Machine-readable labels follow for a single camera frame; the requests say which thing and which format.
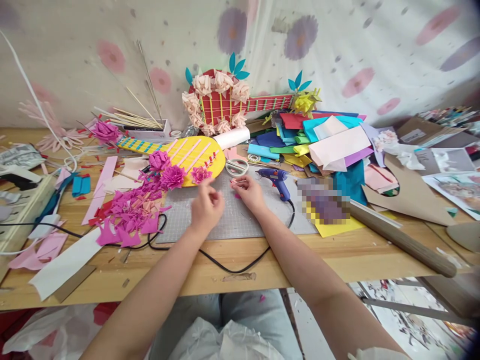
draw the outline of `rolling pin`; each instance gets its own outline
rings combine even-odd
[[[453,278],[457,274],[455,265],[446,258],[433,252],[395,226],[379,219],[368,211],[352,204],[350,206],[350,215],[444,277]]]

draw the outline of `cutting mat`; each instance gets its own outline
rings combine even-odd
[[[250,166],[249,174],[258,179],[256,170],[260,167]],[[241,239],[256,238],[264,236],[257,219],[244,205],[243,201],[235,197],[235,191],[230,188],[230,176],[225,170],[216,178],[212,186],[223,192],[225,198],[225,211],[218,225],[208,235],[207,240],[218,239]],[[261,178],[258,180],[263,189],[263,197],[266,205],[288,226],[292,217],[292,207],[288,202],[280,200],[279,191],[272,187],[269,179]],[[302,214],[301,198],[298,195],[297,186],[293,178],[288,177],[285,185],[290,192],[291,200],[295,205],[295,219],[290,227],[294,234],[316,234],[317,229]],[[155,241],[157,243],[173,243],[182,236],[185,229],[190,225],[191,220],[191,202],[197,196],[198,189],[195,187],[177,188],[168,193],[166,205],[171,205],[171,209],[165,214],[168,218],[167,224],[163,229],[163,234],[159,234]]]

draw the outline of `floral fabric backdrop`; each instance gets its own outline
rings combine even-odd
[[[41,101],[66,127],[94,106],[153,113],[142,42],[162,115],[188,117],[181,94],[193,75],[246,59],[253,96],[284,94],[288,79],[320,87],[320,108],[367,114],[370,124],[480,98],[479,11],[469,0],[0,0],[0,29]],[[0,38],[0,126],[37,126],[31,100]]]

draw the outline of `jeans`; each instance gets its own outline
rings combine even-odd
[[[230,320],[260,332],[286,359],[303,358],[278,289],[179,297],[158,331],[150,359],[166,360],[195,319],[218,331]]]

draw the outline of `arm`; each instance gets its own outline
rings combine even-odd
[[[353,291],[265,205],[262,188],[243,176],[232,188],[255,215],[286,277],[305,300],[337,359],[357,349],[403,353]]]
[[[191,205],[191,225],[121,302],[82,359],[143,359],[167,319],[195,256],[222,217],[225,202],[207,179]]]

